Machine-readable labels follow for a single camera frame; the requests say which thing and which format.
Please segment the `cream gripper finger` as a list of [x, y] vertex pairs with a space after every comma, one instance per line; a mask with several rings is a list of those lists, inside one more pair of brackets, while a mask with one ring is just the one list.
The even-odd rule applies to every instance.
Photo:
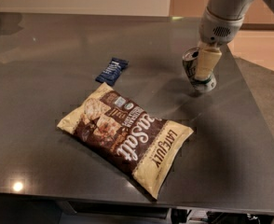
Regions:
[[221, 57], [222, 52], [216, 45], [199, 42], [199, 56], [195, 79], [199, 81], [207, 80]]

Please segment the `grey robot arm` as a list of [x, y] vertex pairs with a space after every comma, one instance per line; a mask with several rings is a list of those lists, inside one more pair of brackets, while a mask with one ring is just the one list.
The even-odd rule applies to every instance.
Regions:
[[[199, 61], [195, 79], [207, 80], [220, 57], [220, 47], [231, 42], [254, 0], [209, 0], [199, 26]], [[274, 13], [274, 0], [263, 0]]]

